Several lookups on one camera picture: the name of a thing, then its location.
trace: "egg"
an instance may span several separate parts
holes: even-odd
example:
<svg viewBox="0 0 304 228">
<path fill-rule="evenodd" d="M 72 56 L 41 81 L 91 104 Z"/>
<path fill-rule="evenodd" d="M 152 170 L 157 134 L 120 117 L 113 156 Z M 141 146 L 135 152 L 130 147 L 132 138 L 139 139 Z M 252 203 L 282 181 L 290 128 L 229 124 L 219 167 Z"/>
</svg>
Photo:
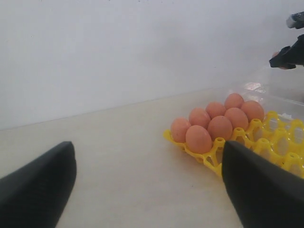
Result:
<svg viewBox="0 0 304 228">
<path fill-rule="evenodd" d="M 206 112 L 209 114 L 210 118 L 213 119 L 216 116 L 224 115 L 226 108 L 220 102 L 211 102 L 207 105 Z"/>
<path fill-rule="evenodd" d="M 202 126 L 191 126 L 186 133 L 186 144 L 193 153 L 207 153 L 212 148 L 212 140 L 208 131 Z"/>
<path fill-rule="evenodd" d="M 240 127 L 247 130 L 249 121 L 246 114 L 239 108 L 230 108 L 226 111 L 225 117 L 227 117 L 233 128 Z"/>
<path fill-rule="evenodd" d="M 241 110 L 248 117 L 249 122 L 252 119 L 264 120 L 265 112 L 263 107 L 256 101 L 246 101 L 243 103 Z"/>
<path fill-rule="evenodd" d="M 210 116 L 203 108 L 194 108 L 189 114 L 189 122 L 191 125 L 199 125 L 207 129 L 210 120 Z"/>
<path fill-rule="evenodd" d="M 177 143 L 186 142 L 186 132 L 191 127 L 190 122 L 183 117 L 176 118 L 171 124 L 171 136 Z"/>
<path fill-rule="evenodd" d="M 225 100 L 224 106 L 226 109 L 241 108 L 244 103 L 244 99 L 240 94 L 230 94 Z"/>
<path fill-rule="evenodd" d="M 217 116 L 213 118 L 208 126 L 208 132 L 213 141 L 218 137 L 229 140 L 232 136 L 232 131 L 232 123 L 225 116 Z"/>
</svg>

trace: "white wall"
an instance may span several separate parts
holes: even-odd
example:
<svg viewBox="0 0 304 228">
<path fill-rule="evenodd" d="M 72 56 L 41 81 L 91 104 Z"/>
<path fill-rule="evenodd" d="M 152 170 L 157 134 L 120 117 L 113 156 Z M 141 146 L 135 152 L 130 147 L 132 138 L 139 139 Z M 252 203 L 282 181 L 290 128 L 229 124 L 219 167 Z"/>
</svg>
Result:
<svg viewBox="0 0 304 228">
<path fill-rule="evenodd" d="M 298 11 L 303 1 L 0 1 L 0 129 L 254 80 L 296 41 L 285 20 Z"/>
</svg>

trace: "table surface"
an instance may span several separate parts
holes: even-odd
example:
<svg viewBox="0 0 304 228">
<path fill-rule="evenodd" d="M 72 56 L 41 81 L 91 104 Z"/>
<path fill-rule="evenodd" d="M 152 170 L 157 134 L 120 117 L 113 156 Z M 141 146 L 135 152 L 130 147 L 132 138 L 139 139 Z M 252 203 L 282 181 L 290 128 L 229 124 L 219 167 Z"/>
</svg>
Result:
<svg viewBox="0 0 304 228">
<path fill-rule="evenodd" d="M 162 137 L 173 118 L 215 96 L 205 90 L 1 131 L 0 176 L 72 141 L 78 175 L 58 228 L 238 228 L 222 181 Z"/>
</svg>

